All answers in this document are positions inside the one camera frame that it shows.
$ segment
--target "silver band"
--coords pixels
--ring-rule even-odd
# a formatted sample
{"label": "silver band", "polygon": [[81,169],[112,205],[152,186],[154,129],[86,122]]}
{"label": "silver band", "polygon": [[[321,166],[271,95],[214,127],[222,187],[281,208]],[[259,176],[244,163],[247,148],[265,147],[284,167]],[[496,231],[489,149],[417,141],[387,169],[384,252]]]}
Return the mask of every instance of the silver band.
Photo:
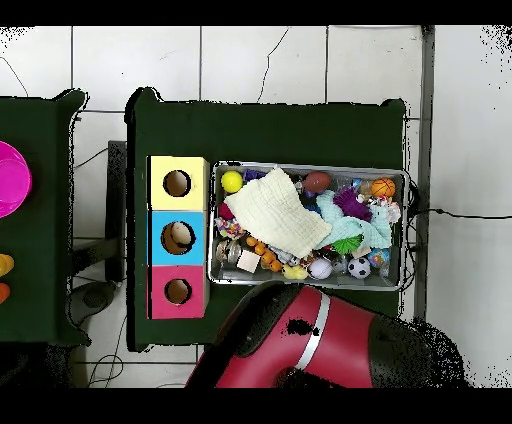
{"label": "silver band", "polygon": [[320,339],[322,338],[322,333],[324,332],[325,323],[327,322],[327,317],[329,315],[329,305],[331,304],[331,298],[327,296],[325,293],[322,293],[322,299],[320,300],[320,309],[318,309],[318,315],[316,317],[315,327],[314,329],[318,329],[318,335],[315,336],[314,331],[311,332],[309,336],[308,344],[302,352],[302,356],[295,365],[296,368],[303,370],[306,368],[313,358],[313,355],[316,352],[318,344],[320,343]]}

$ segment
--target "gray metal tray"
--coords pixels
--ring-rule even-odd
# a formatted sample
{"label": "gray metal tray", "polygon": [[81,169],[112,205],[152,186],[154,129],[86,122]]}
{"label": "gray metal tray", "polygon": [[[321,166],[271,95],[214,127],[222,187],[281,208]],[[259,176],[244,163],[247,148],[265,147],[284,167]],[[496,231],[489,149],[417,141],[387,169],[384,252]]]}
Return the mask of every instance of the gray metal tray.
{"label": "gray metal tray", "polygon": [[[364,280],[358,280],[350,275],[331,275],[325,280],[315,280],[306,278],[305,280],[287,280],[281,273],[264,270],[260,266],[254,274],[237,268],[236,265],[221,263],[217,260],[215,252],[217,246],[223,238],[218,234],[214,219],[216,218],[217,206],[223,202],[228,195],[222,188],[220,180],[222,174],[229,170],[236,170],[241,173],[245,169],[254,169],[257,171],[269,172],[278,165],[289,175],[306,175],[311,171],[325,171],[331,177],[329,189],[336,191],[338,181],[352,180],[353,178],[374,180],[379,177],[387,177],[393,180],[396,185],[396,193],[393,200],[398,202],[402,209],[402,219],[393,227],[393,246],[390,248],[391,263],[389,275],[387,278],[381,277],[376,270],[372,268],[372,274]],[[328,166],[310,166],[310,165],[290,165],[258,162],[217,162],[211,173],[210,196],[212,204],[210,205],[209,219],[209,242],[208,242],[208,278],[217,284],[245,284],[257,285],[269,280],[280,280],[287,283],[305,283],[314,286],[327,288],[343,288],[352,290],[380,290],[394,291],[398,290],[404,284],[405,273],[405,237],[407,224],[407,210],[404,205],[407,204],[409,177],[407,173],[393,169],[372,169],[372,168],[342,168]]]}

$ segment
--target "yellow cube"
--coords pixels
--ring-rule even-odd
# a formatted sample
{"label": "yellow cube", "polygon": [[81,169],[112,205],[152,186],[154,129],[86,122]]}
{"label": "yellow cube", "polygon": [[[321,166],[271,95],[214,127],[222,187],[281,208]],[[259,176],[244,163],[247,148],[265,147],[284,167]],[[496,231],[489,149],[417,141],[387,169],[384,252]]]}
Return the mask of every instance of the yellow cube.
{"label": "yellow cube", "polygon": [[204,158],[151,156],[154,211],[206,211],[210,165]]}

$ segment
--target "yellow ball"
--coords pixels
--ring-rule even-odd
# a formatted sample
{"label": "yellow ball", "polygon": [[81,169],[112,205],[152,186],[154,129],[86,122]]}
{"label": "yellow ball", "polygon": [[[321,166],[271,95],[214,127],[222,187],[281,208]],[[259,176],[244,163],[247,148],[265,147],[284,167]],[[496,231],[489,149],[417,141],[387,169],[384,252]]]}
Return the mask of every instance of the yellow ball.
{"label": "yellow ball", "polygon": [[224,173],[220,183],[222,184],[222,188],[228,193],[236,193],[242,188],[244,182],[239,172],[228,171]]}

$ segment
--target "soccer ball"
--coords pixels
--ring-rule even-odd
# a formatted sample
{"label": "soccer ball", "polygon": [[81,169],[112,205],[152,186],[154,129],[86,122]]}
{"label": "soccer ball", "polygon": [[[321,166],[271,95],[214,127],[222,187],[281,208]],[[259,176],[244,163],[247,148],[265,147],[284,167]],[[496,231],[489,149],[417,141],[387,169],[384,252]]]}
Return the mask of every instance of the soccer ball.
{"label": "soccer ball", "polygon": [[352,259],[348,263],[348,272],[352,277],[362,280],[370,275],[370,262],[366,258]]}

